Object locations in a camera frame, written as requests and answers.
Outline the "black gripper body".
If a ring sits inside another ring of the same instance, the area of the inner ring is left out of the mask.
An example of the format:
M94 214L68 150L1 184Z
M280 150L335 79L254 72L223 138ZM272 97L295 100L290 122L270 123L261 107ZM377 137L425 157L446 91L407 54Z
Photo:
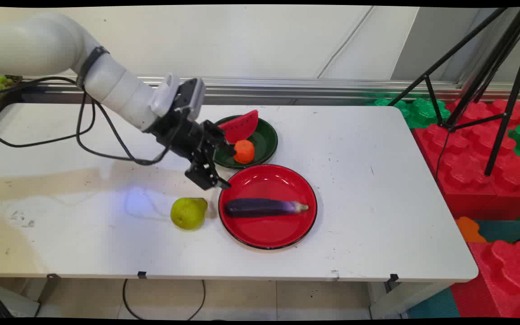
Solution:
M213 164L218 148L218 125L209 120L202 123L188 119L188 109L170 111L160 117L145 131L155 136L165 147L154 163L173 152L193 163Z

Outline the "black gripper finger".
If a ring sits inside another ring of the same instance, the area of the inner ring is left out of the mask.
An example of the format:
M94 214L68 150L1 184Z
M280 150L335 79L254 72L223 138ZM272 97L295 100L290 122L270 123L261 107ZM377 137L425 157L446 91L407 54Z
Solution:
M224 152L228 156L235 156L237 151L225 138L225 132L215 123L204 120L204 138L216 150Z
M219 187L231 188L231 184L219 176L214 164L215 151L202 151L193 154L185 176L202 190Z

